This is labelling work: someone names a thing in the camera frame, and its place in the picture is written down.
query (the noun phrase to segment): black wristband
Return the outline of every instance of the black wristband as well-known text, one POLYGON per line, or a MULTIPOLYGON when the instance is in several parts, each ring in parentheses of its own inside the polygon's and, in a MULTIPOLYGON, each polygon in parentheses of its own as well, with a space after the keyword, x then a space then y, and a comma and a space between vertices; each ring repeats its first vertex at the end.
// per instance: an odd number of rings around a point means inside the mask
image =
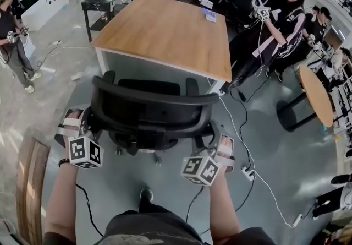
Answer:
POLYGON ((59 167, 61 167, 62 164, 64 163, 70 163, 70 159, 62 159, 59 161, 59 167))

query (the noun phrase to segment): backpack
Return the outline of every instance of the backpack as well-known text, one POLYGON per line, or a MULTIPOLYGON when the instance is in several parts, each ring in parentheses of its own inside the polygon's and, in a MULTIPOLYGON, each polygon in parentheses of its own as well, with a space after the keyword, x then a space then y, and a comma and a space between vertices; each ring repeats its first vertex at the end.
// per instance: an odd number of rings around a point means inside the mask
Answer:
MULTIPOLYGON (((288 18, 291 19, 291 20, 294 20, 294 19, 296 19, 298 17, 299 14, 302 14, 302 13, 304 14, 304 10, 302 8, 298 8, 298 9, 294 10, 293 12, 291 12, 290 15, 288 16, 288 18)), ((292 52, 294 52, 296 50, 298 45, 303 40, 303 29, 304 29, 304 23, 302 24, 301 29, 294 36, 294 38, 288 44, 284 45, 277 52, 276 59, 285 58, 285 57, 289 56, 292 52)))

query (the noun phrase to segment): white cable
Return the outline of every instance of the white cable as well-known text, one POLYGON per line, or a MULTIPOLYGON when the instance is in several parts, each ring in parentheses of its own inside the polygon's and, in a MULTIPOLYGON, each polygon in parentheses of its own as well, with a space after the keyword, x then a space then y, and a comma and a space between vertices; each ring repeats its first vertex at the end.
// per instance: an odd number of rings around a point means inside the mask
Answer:
POLYGON ((256 176, 258 176, 258 177, 263 181, 263 183, 265 183, 265 185, 269 188, 271 194, 272 194, 273 197, 274 197, 274 201, 275 201, 275 204, 276 204, 276 208, 278 209, 278 211, 279 211, 279 213, 280 213, 282 219, 284 220, 285 224, 286 224, 287 226, 289 226, 290 228, 293 228, 294 226, 288 224, 288 223, 286 222, 286 219, 285 219, 284 216, 282 215, 282 212, 281 212, 281 210, 279 209, 279 205, 277 204, 276 197, 275 197, 274 193, 272 192, 271 187, 270 187, 269 184, 259 175, 259 173, 255 170, 255 163, 254 163, 254 159, 253 159, 253 157, 252 157, 251 152, 249 151, 247 145, 243 142, 242 138, 239 136, 239 134, 238 134, 238 132, 237 132, 237 129, 236 129, 236 126, 235 126, 235 124, 234 124, 234 121, 233 121, 233 119, 232 119, 232 115, 231 115, 230 111, 227 109, 227 107, 226 107, 224 101, 223 101, 220 97, 219 97, 219 99, 221 100, 221 102, 222 102, 222 104, 224 105, 226 111, 227 111, 227 112, 229 113, 229 115, 230 115, 231 122, 232 122, 232 125, 233 125, 234 129, 235 129, 235 132, 236 132, 237 137, 239 138, 239 140, 241 140, 241 142, 243 143, 243 145, 247 148, 248 154, 250 155, 250 157, 251 157, 251 159, 252 159, 252 162, 253 162, 253 169, 254 169, 254 172, 256 173, 256 176))
POLYGON ((264 25, 264 21, 262 22, 262 25, 260 27, 260 32, 259 32, 259 38, 258 38, 258 51, 259 51, 259 57, 260 57, 260 61, 261 61, 261 66, 260 66, 260 72, 259 72, 259 75, 257 75, 257 73, 255 73, 255 76, 258 78, 260 76, 260 74, 262 73, 263 71, 263 58, 262 58, 262 54, 260 52, 260 36, 262 35, 262 29, 263 29, 263 25, 264 25))

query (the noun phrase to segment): concrete floor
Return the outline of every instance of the concrete floor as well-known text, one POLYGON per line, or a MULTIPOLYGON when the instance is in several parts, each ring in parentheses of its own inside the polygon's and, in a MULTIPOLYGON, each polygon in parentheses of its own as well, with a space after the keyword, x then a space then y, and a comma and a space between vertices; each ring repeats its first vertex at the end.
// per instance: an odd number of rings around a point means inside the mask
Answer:
MULTIPOLYGON (((89 13, 94 22, 99 13, 89 13)), ((55 40, 62 40, 63 46, 89 46, 84 16, 80 1, 71 0, 40 31, 31 34, 37 46, 32 60, 44 58, 48 46, 55 40)), ((56 56, 48 56, 45 67, 56 70, 54 74, 43 72, 43 77, 35 82, 37 91, 28 95, 16 79, 12 79, 7 69, 0 74, 0 209, 2 215, 15 221, 15 173, 17 148, 21 135, 28 127, 39 129, 52 150, 47 165, 45 185, 42 197, 43 215, 50 197, 52 185, 58 172, 57 162, 62 157, 62 148, 52 142, 56 125, 67 107, 85 107, 89 105, 94 74, 99 73, 95 53, 92 49, 61 49, 56 56), (77 83, 70 80, 76 72, 85 72, 77 83)), ((141 60, 128 57, 115 58, 111 63, 117 71, 117 78, 162 79, 179 83, 184 88, 186 77, 194 77, 141 60)), ((200 89, 205 92, 208 82, 196 77, 200 89)), ((259 78, 251 78, 242 87, 249 97, 265 80, 264 72, 259 78)), ((298 82, 289 70, 285 81, 268 81, 245 104, 249 114, 248 123, 242 128, 243 139, 249 147, 256 163, 257 172, 268 182, 276 195, 278 204, 287 222, 292 224, 299 213, 303 215, 311 207, 315 197, 332 187, 329 180, 336 175, 337 160, 334 136, 323 132, 320 122, 315 119, 294 133, 286 132, 276 116, 276 103, 279 100, 291 100, 300 93, 298 82)), ((240 103, 229 95, 223 97, 233 115, 237 128, 245 119, 240 103)), ((297 115, 307 116, 311 112, 304 101, 296 108, 297 115)), ((228 175, 228 184, 237 208, 246 197, 250 182, 241 172, 248 164, 246 150, 235 136, 229 115, 221 102, 213 107, 213 118, 222 123, 235 139, 236 165, 228 175)), ((136 209, 139 191, 148 185, 155 195, 155 203, 185 218, 186 211, 199 187, 189 183, 179 175, 182 158, 190 154, 190 140, 181 141, 176 147, 162 154, 163 164, 155 166, 150 154, 128 154, 117 156, 116 147, 103 133, 100 144, 105 148, 104 166, 96 170, 80 170, 78 183, 89 195, 93 219, 103 231, 110 219, 128 209, 136 209)), ((78 244, 93 244, 99 239, 90 224, 89 213, 83 193, 77 190, 77 238, 78 244)), ((208 192, 202 194, 192 207, 189 222, 202 232, 208 229, 208 192)), ((288 228, 276 209, 269 189, 259 179, 246 204, 238 212, 243 228, 261 226, 273 238, 276 244, 309 244, 312 237, 331 220, 331 215, 303 220, 297 228, 288 228)), ((203 235, 211 243, 210 234, 203 235)))

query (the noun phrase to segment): power strip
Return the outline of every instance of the power strip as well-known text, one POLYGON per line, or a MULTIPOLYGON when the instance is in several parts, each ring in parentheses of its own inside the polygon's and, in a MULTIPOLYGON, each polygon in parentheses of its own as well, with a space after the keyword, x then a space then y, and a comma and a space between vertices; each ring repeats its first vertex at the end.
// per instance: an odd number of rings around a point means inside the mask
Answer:
POLYGON ((254 170, 248 170, 247 167, 243 167, 242 173, 245 174, 245 176, 248 178, 249 181, 253 181, 255 179, 255 171, 254 170))

